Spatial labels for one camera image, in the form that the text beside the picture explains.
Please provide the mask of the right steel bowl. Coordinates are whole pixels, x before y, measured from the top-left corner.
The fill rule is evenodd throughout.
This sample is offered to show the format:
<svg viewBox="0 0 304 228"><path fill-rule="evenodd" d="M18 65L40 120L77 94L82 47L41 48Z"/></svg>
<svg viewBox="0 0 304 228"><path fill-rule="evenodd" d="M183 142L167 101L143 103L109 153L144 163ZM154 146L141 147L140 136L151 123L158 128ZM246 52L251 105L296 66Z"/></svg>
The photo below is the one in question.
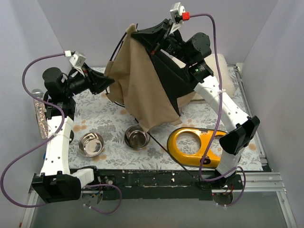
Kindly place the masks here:
<svg viewBox="0 0 304 228"><path fill-rule="evenodd" d="M124 141L131 149L141 150L150 142L150 135L140 125L133 125L126 130Z"/></svg>

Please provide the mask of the left steel bowl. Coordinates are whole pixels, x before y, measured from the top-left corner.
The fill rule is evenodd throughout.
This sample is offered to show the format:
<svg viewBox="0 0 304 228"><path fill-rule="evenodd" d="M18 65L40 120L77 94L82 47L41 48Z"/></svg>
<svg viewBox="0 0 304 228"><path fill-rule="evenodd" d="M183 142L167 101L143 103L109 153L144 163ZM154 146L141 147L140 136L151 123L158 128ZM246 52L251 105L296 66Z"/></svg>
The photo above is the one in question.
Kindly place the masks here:
<svg viewBox="0 0 304 228"><path fill-rule="evenodd" d="M104 139L98 133L86 133L78 142L78 152L83 157L91 158L99 155L104 149Z"/></svg>

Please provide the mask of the yellow double bowl holder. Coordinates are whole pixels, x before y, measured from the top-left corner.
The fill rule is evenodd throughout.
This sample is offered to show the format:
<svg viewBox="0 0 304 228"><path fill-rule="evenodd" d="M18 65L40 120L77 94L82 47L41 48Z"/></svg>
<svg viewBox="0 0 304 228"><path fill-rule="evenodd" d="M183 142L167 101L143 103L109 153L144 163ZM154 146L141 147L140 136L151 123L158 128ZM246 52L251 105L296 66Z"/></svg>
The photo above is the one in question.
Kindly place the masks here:
<svg viewBox="0 0 304 228"><path fill-rule="evenodd" d="M212 129L181 127L169 135L167 149L181 164L199 167L212 134Z"/></svg>

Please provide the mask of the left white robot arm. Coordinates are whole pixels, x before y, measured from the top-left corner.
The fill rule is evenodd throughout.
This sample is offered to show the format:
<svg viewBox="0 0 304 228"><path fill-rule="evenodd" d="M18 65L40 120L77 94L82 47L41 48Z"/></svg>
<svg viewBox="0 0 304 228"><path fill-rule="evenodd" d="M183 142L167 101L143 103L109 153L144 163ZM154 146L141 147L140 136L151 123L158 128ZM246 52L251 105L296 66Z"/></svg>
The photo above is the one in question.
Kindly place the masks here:
<svg viewBox="0 0 304 228"><path fill-rule="evenodd" d="M45 203L77 200L81 190L100 187L101 178L95 166L80 168L71 173L68 165L70 142L76 102L73 97L85 90L97 95L114 83L114 79L91 69L87 64L82 72L73 68L68 75L59 68L51 67L42 74L47 90L46 120L48 138L44 163L40 174L33 178L32 187Z"/></svg>

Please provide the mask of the glitter toy microphone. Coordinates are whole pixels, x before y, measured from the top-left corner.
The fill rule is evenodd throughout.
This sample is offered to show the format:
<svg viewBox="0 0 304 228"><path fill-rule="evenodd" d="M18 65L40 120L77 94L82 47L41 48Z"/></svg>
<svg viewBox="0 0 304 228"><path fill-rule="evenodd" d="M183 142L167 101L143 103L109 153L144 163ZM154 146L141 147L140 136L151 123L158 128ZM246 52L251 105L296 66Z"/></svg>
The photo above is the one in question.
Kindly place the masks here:
<svg viewBox="0 0 304 228"><path fill-rule="evenodd" d="M32 90L31 93L35 98L37 98L39 100L43 100L43 98L44 98L44 93L40 89L34 89L34 90ZM45 108L45 104L37 99L34 99L36 120L38 123L40 137L42 140L44 140L44 139L48 138L48 123L47 123L47 119L45 116L46 108Z"/></svg>

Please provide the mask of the beige fabric pet tent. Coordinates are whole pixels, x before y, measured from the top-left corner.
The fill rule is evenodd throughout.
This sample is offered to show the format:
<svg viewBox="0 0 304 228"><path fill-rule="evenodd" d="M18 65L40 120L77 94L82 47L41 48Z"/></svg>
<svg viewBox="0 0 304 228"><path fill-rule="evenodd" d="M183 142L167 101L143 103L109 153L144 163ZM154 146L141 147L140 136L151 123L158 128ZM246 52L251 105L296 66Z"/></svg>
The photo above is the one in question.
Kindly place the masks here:
<svg viewBox="0 0 304 228"><path fill-rule="evenodd" d="M131 37L136 31L135 24L126 29L118 54L106 66L105 76L114 79L107 97L124 105L146 132L164 123L181 124L145 48Z"/></svg>

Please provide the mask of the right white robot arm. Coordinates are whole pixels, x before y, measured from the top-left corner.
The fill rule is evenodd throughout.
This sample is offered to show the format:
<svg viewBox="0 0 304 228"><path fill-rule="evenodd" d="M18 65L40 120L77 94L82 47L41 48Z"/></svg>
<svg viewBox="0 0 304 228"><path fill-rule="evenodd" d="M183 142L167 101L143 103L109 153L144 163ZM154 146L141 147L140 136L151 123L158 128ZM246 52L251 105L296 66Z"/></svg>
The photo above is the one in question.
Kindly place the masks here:
<svg viewBox="0 0 304 228"><path fill-rule="evenodd" d="M165 19L154 27L133 32L131 37L145 48L175 110L179 97L195 91L220 117L228 133L219 140L223 151L211 181L225 189L231 185L242 151L254 137L260 120L235 104L205 62L211 54L209 36L198 32L183 41L172 27L172 20Z"/></svg>

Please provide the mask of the steel bowl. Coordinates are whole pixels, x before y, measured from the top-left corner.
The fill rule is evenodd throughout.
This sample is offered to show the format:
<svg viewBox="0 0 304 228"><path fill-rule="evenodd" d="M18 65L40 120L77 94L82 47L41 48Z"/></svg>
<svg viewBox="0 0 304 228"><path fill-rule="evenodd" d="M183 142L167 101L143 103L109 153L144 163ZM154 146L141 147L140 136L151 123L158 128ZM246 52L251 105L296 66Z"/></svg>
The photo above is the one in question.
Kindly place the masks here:
<svg viewBox="0 0 304 228"><path fill-rule="evenodd" d="M150 135L140 125L133 125L126 130L124 141L131 149L141 150L150 142Z"/></svg>
<svg viewBox="0 0 304 228"><path fill-rule="evenodd" d="M86 133L78 142L78 152L83 157L91 158L99 155L104 149L104 139L98 133Z"/></svg>

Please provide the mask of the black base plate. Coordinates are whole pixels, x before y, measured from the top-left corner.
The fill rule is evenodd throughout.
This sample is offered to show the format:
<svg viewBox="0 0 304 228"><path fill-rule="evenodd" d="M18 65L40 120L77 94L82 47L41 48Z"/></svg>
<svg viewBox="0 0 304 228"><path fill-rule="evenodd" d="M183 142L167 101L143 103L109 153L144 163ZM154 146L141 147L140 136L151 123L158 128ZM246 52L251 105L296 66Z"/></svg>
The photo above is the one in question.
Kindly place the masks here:
<svg viewBox="0 0 304 228"><path fill-rule="evenodd" d="M237 172L227 180L203 181L197 171L100 170L95 166L36 175L32 187L46 203L77 200L96 193L103 200L213 199L217 193L227 202L234 193L259 190L264 172Z"/></svg>

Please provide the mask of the floral table mat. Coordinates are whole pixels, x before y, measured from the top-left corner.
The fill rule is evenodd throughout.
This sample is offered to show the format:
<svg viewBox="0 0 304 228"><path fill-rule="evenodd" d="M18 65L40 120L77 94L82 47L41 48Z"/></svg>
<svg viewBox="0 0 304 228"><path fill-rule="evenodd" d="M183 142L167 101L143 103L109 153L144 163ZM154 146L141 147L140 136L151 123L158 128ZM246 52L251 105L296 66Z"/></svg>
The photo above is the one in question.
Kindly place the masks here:
<svg viewBox="0 0 304 228"><path fill-rule="evenodd" d="M68 155L71 169L96 166L99 169L181 170L164 150L168 136L180 127L213 129L217 120L212 108L195 98L180 109L181 124L164 123L152 128L150 133L154 138L145 148L135 151L125 144L124 133L136 121L123 107L112 103L105 93L92 95L88 90L76 95L74 100L74 139ZM77 149L79 139L88 132L99 133L105 143L103 151L93 158L82 156Z"/></svg>

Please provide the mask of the black tent pole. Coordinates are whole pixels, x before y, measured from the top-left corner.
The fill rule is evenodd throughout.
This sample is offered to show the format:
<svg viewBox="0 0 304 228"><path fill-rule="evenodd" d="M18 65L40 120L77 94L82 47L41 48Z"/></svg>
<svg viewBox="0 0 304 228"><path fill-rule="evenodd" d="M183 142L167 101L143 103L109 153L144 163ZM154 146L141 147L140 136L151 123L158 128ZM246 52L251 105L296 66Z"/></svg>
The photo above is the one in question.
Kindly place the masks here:
<svg viewBox="0 0 304 228"><path fill-rule="evenodd" d="M113 51L113 53L112 53L112 55L111 55L109 61L112 61L113 58L114 58L114 55L116 54L116 52L120 50L120 48L121 48L121 46L122 46L122 44L123 44L123 41L124 41L124 38L126 37L126 35L127 35L127 33L125 32L125 33L123 34L123 36L121 37L120 41L118 42L116 48L114 49L114 51ZM108 95L108 94L109 94L109 90L106 88L105 91L106 91L106 95ZM118 105L118 106L120 106L120 107L125 108L124 105L122 105L122 104L120 104L120 103L118 103L118 102L114 102L114 104L116 104L116 105Z"/></svg>
<svg viewBox="0 0 304 228"><path fill-rule="evenodd" d="M173 161L175 161L179 166L181 166L194 180L198 180L198 178L192 174L183 164L181 164L176 158L173 157L173 155L170 154L168 149L166 149L155 137L151 135L151 133L148 131L147 134L152 138L170 157Z"/></svg>

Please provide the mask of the cream fluffy pillow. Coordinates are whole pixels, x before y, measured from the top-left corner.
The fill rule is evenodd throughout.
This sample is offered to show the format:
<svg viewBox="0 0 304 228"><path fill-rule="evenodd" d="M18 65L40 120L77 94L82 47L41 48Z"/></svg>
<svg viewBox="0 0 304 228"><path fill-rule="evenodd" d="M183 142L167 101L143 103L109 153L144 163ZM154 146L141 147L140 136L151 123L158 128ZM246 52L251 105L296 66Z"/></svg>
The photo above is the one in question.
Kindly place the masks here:
<svg viewBox="0 0 304 228"><path fill-rule="evenodd" d="M226 90L226 93L229 95L229 97L233 98L235 94L235 88L229 74L227 62L222 54L218 54L217 56L222 77L222 87ZM205 62L211 68L214 73L214 76L219 82L219 73L217 70L215 54L211 54L210 56L206 57Z"/></svg>

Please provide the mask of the aluminium frame rail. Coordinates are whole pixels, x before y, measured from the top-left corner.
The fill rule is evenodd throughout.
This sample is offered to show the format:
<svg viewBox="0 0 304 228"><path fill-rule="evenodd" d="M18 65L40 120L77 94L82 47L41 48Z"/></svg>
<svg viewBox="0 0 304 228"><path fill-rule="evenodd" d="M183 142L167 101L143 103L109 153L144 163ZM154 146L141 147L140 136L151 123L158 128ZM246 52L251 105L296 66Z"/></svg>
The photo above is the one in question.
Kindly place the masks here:
<svg viewBox="0 0 304 228"><path fill-rule="evenodd" d="M213 199L80 199L26 209L21 228L294 228L278 172L266 173L259 190Z"/></svg>

